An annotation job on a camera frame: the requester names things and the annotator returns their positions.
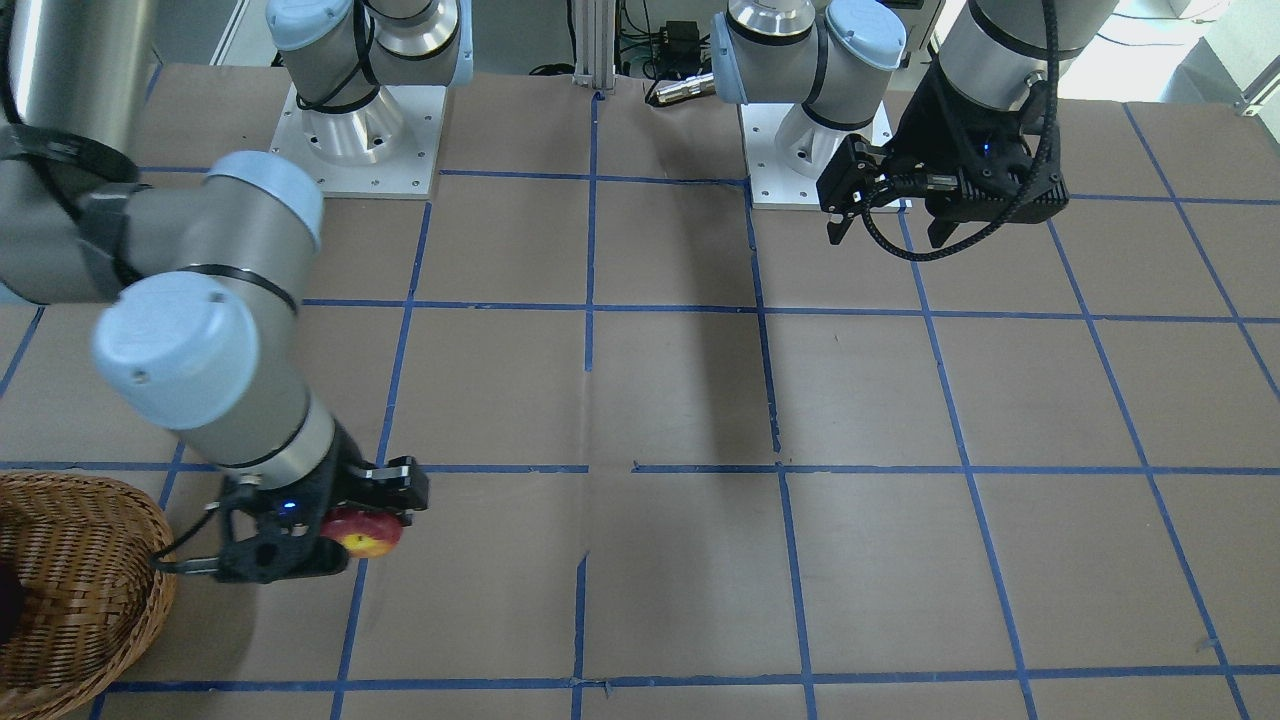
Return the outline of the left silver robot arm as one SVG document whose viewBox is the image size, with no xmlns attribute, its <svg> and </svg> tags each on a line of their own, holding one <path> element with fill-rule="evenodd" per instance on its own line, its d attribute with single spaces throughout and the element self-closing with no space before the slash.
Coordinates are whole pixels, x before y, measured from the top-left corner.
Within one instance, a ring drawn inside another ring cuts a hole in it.
<svg viewBox="0 0 1280 720">
<path fill-rule="evenodd" d="M 731 104 L 790 105 L 787 149 L 813 131 L 815 178 L 832 245 L 860 222 L 886 252 L 931 263 L 1009 224 L 1070 202 L 1059 82 L 1116 9 L 1114 1 L 968 1 L 892 137 L 874 119 L 908 50 L 878 1 L 730 1 L 713 20 L 716 91 Z"/>
</svg>

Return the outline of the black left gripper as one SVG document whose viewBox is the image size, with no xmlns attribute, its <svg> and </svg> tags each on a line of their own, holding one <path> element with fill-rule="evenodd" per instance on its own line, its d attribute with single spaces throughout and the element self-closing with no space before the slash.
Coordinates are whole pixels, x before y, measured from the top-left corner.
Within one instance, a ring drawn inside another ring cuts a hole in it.
<svg viewBox="0 0 1280 720">
<path fill-rule="evenodd" d="M 1012 110 L 995 110 L 965 97 L 932 67 L 883 146 L 850 135 L 836 149 L 815 187 L 828 211 L 828 241 L 844 242 L 863 208 L 924 199 L 934 218 L 933 250 L 948 246 L 961 223 L 997 219 L 1029 181 L 1034 154 L 1027 136 L 1044 133 L 1050 83 L 1016 86 L 1029 97 Z"/>
</svg>

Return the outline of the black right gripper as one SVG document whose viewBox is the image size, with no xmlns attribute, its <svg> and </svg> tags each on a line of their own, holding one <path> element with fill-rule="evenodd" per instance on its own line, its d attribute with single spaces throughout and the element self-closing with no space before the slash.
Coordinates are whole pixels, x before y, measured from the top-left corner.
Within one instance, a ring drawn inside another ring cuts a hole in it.
<svg viewBox="0 0 1280 720">
<path fill-rule="evenodd" d="M 403 528 L 411 525 L 413 512 L 428 509 L 429 497 L 430 479 L 415 457 L 376 466 L 338 428 L 320 464 L 292 484 L 264 489 L 224 478 L 215 579 L 268 584 L 340 573 L 349 551 L 323 534 L 328 514 L 337 509 L 384 514 Z"/>
</svg>

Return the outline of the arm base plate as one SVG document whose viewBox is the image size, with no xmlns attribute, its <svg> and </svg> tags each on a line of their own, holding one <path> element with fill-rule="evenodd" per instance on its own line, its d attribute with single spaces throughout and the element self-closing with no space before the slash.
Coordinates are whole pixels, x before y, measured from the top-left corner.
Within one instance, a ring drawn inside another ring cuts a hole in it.
<svg viewBox="0 0 1280 720">
<path fill-rule="evenodd" d="M 751 205 L 818 210 L 817 181 L 845 133 L 814 122 L 800 102 L 739 106 Z"/>
<path fill-rule="evenodd" d="M 289 88 L 268 150 L 328 199 L 429 200 L 447 100 L 440 86 L 384 86 L 367 106 L 337 115 L 302 110 Z"/>
</svg>

